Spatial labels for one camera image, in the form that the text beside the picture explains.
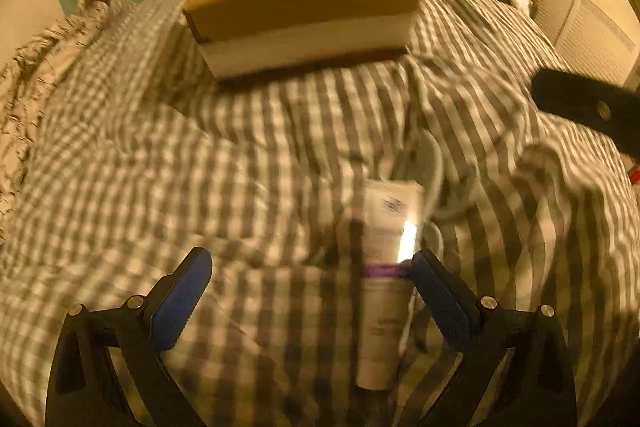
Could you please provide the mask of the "white purple cream tube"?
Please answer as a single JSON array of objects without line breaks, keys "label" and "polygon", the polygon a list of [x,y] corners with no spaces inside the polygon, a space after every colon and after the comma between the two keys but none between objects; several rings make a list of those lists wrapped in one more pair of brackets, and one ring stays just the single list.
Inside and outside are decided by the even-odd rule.
[{"label": "white purple cream tube", "polygon": [[370,180],[364,188],[356,376],[362,389],[395,384],[413,292],[408,263],[416,251],[421,196],[416,182]]}]

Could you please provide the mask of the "white louvered wardrobe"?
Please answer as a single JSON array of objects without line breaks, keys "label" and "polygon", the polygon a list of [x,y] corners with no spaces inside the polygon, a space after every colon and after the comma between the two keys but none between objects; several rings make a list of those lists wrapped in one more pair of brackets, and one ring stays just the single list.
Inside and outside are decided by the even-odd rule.
[{"label": "white louvered wardrobe", "polygon": [[623,86],[639,54],[639,21],[628,0],[541,0],[535,22],[579,74]]}]

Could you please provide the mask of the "grey checkered bed cover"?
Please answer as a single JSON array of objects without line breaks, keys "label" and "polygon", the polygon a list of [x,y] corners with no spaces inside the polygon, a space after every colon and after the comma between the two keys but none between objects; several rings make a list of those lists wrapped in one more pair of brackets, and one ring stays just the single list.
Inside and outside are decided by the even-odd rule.
[{"label": "grey checkered bed cover", "polygon": [[552,306],[581,423],[639,334],[639,208],[613,142],[541,113],[564,63],[495,0],[420,0],[397,60],[222,87],[183,0],[119,1],[44,110],[1,251],[1,378],[36,426],[68,306],[116,307],[195,246],[215,272],[165,363],[211,426],[412,426],[458,364],[425,310],[397,388],[355,385],[362,188],[410,129],[476,166],[442,256],[504,307]]}]

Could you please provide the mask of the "floral crumpled duvet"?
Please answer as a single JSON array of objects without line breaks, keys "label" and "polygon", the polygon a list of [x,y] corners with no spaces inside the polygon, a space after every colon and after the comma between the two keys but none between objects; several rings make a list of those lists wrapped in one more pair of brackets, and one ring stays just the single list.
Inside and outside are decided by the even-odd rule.
[{"label": "floral crumpled duvet", "polygon": [[1,69],[1,235],[14,217],[49,98],[103,23],[72,15],[15,50]]}]

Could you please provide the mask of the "open cardboard box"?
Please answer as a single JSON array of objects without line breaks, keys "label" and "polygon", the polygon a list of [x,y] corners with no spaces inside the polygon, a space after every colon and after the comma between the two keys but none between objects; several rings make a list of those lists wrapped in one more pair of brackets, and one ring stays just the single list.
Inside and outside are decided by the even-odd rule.
[{"label": "open cardboard box", "polygon": [[183,14],[218,79],[402,50],[419,0],[186,0]]}]

